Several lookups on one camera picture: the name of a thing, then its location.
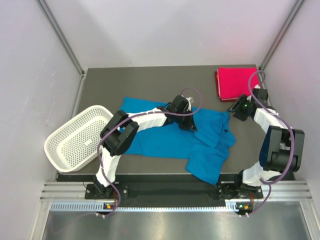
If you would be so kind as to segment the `blue t-shirt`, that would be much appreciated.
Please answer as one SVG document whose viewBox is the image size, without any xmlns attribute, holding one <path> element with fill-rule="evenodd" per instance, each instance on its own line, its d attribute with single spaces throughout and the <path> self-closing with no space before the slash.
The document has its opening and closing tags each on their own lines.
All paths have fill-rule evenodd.
<svg viewBox="0 0 320 240">
<path fill-rule="evenodd" d="M 181 130 L 177 123 L 139 131 L 127 154 L 187 159 L 186 170 L 215 185 L 229 149 L 236 143 L 228 112 L 202 108 L 193 116 L 197 131 Z"/>
</svg>

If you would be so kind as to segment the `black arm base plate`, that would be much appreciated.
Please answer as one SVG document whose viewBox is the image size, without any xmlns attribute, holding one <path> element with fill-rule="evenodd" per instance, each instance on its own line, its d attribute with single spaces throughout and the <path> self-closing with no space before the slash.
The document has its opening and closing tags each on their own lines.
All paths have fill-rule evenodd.
<svg viewBox="0 0 320 240">
<path fill-rule="evenodd" d="M 94 183 L 89 183 L 84 198 L 110 201 L 113 206 L 120 200 L 120 207 L 218 207 L 225 200 L 249 198 L 232 184 L 212 185 L 199 179 L 124 176 L 114 186 L 117 190 L 109 187 L 109 195 L 99 195 Z"/>
</svg>

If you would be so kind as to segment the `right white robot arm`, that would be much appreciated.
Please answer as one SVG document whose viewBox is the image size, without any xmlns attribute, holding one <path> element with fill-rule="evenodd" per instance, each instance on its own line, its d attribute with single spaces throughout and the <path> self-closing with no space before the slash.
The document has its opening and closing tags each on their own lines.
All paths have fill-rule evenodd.
<svg viewBox="0 0 320 240">
<path fill-rule="evenodd" d="M 265 133 L 258 162 L 242 170 L 233 185 L 239 198 L 257 193 L 263 184 L 286 173 L 295 173 L 301 167 L 305 133 L 288 127 L 279 114 L 268 104 L 268 91 L 256 86 L 251 96 L 241 95 L 227 110 L 241 121 L 252 118 Z"/>
</svg>

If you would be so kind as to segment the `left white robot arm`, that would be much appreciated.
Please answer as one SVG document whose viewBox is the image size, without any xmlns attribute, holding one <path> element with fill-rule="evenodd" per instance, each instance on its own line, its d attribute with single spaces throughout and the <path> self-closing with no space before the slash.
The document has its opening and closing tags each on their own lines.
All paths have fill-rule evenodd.
<svg viewBox="0 0 320 240">
<path fill-rule="evenodd" d="M 172 102 L 151 110 L 139 113 L 117 111 L 100 132 L 97 146 L 100 166 L 93 181 L 97 194 L 105 199 L 113 194 L 120 158 L 130 148 L 138 132 L 174 123 L 181 130 L 196 131 L 192 103 L 192 97 L 180 94 Z"/>
</svg>

